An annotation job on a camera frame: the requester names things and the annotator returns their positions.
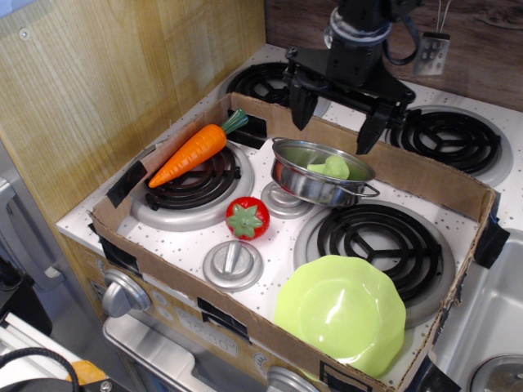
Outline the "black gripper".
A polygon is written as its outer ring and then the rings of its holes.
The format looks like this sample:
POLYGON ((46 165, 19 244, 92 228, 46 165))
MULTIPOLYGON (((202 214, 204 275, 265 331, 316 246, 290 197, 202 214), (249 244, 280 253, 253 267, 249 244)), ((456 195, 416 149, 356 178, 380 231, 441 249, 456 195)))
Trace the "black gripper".
POLYGON ((355 109, 368 117, 357 136, 357 155, 368 154, 387 128, 400 123, 415 94, 383 63, 383 45, 354 46, 340 38, 329 49, 292 47, 288 66, 289 108, 293 124, 302 131, 320 97, 355 109))

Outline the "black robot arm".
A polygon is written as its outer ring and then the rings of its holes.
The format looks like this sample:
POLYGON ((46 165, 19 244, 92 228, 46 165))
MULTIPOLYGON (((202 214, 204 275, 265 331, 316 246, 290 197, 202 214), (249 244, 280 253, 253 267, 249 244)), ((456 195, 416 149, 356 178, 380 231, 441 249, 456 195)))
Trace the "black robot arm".
POLYGON ((409 14, 420 6, 420 1, 340 1, 324 33, 325 49, 288 49, 284 81, 294 125, 306 127, 319 98, 359 111, 366 119, 357 136, 358 155, 368 154, 385 130, 401 127, 415 94, 383 61, 405 65, 415 59, 415 54, 392 58, 388 38, 401 22, 419 47, 409 14))

